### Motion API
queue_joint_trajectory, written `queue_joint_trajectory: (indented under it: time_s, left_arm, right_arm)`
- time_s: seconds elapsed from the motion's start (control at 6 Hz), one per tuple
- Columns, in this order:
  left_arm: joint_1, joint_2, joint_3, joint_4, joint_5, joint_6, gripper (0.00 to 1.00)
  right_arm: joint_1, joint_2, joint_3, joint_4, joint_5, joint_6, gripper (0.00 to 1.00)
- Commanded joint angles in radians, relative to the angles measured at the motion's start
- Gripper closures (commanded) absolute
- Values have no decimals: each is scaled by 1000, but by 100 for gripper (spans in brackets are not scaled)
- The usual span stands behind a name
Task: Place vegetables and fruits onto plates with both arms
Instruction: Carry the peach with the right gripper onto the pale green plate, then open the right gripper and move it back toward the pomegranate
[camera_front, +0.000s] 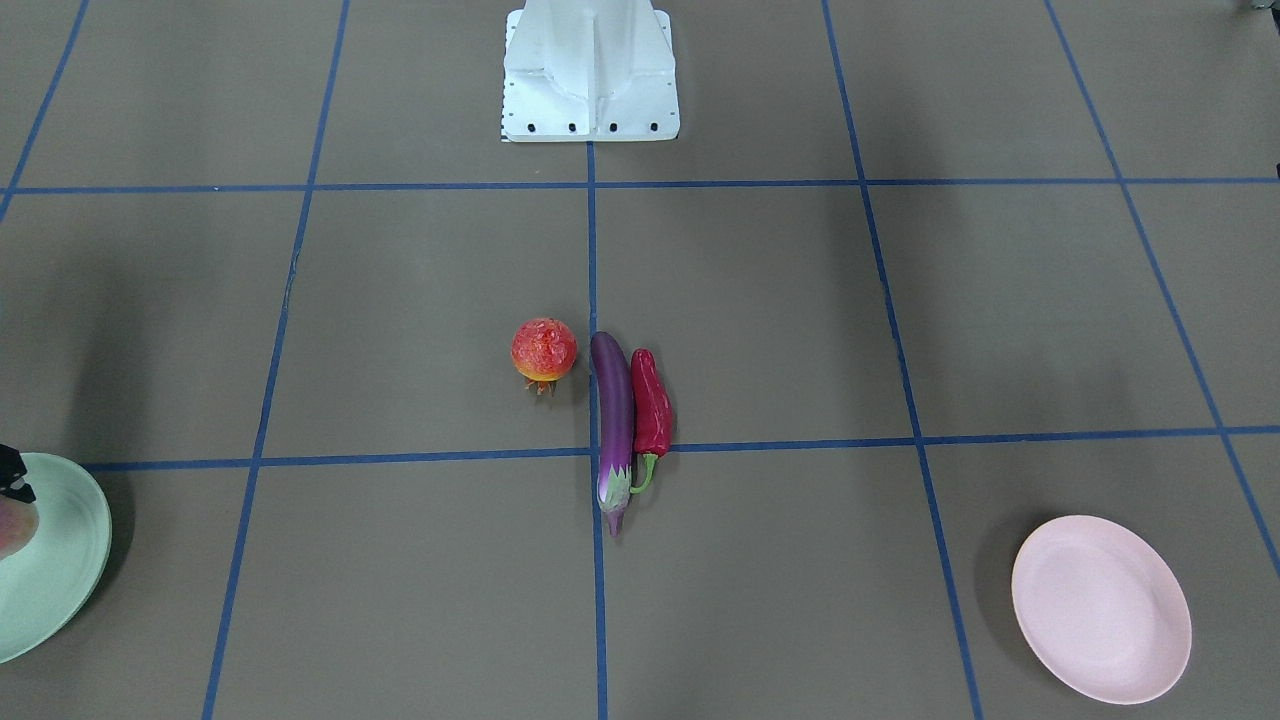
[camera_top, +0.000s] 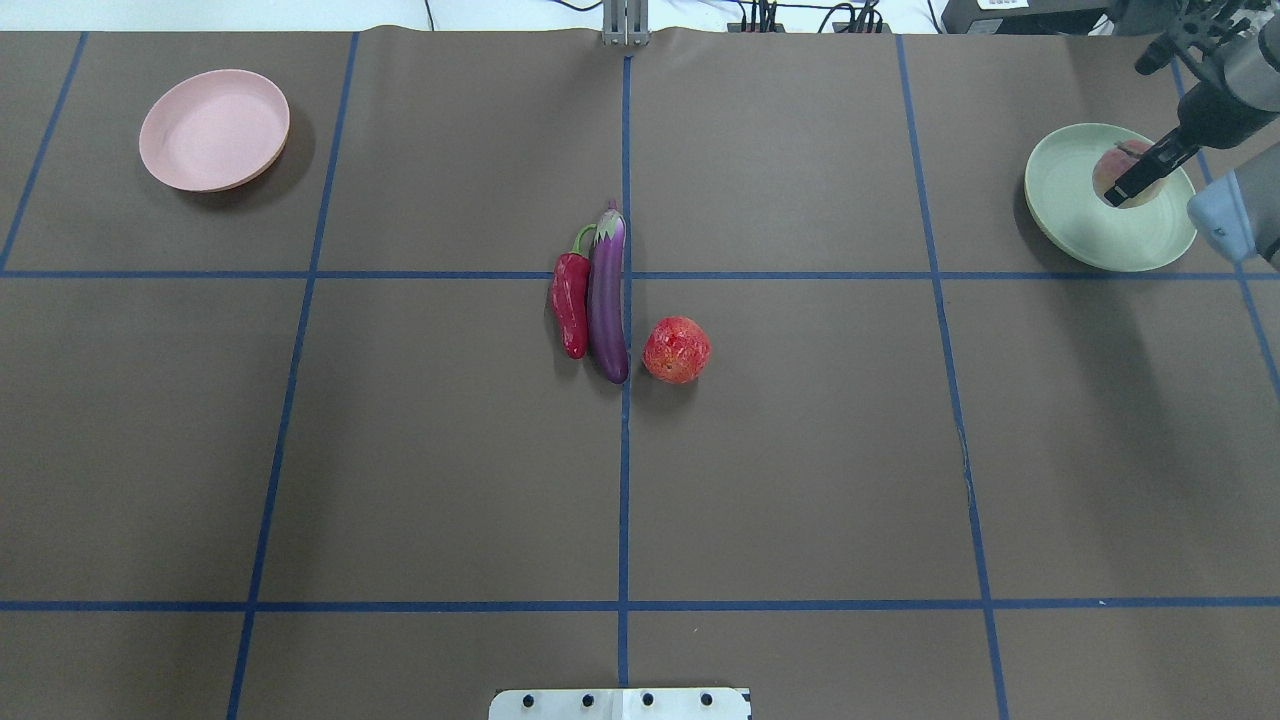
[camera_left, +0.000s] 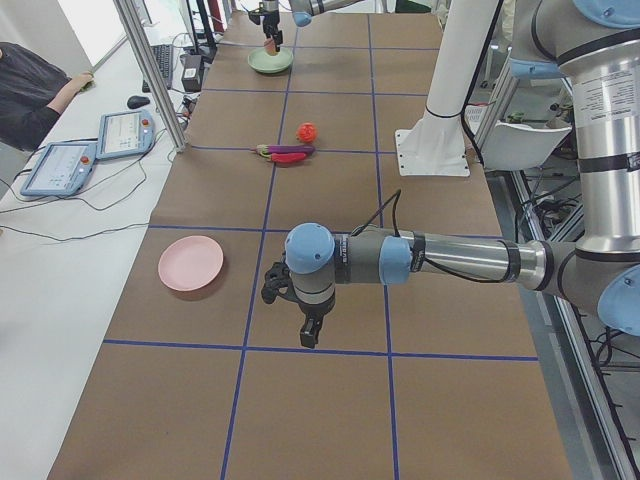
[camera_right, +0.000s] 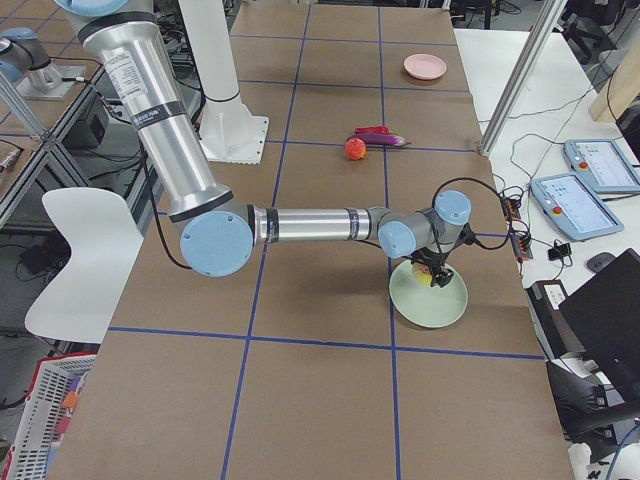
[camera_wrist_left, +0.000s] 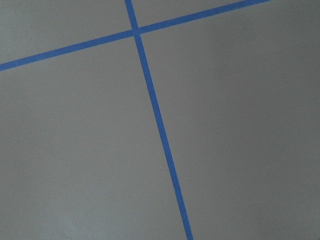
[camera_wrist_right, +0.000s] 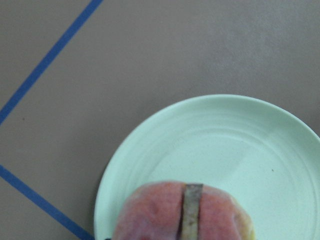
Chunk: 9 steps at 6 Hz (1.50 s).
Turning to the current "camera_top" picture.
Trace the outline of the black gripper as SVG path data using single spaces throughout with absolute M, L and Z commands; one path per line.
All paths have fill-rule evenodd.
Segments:
M 1270 123 L 1271 111 L 1244 102 L 1221 82 L 1202 79 L 1179 101 L 1178 127 L 1152 143 L 1105 199 L 1120 204 L 1135 197 L 1156 181 L 1167 179 L 1199 149 L 1234 149 Z

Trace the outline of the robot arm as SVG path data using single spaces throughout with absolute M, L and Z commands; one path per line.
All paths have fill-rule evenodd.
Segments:
M 1277 124 L 1277 4 L 1266 20 L 1248 1 L 1123 1 L 1119 26 L 1138 18 L 1155 36 L 1135 61 L 1149 76 L 1178 59 L 1196 78 L 1178 104 L 1175 127 L 1100 197 L 1111 208 L 1133 202 L 1202 150 L 1233 150 Z M 1240 265 L 1258 258 L 1277 268 L 1277 145 L 1236 164 L 1187 202 L 1187 215 L 1211 247 Z

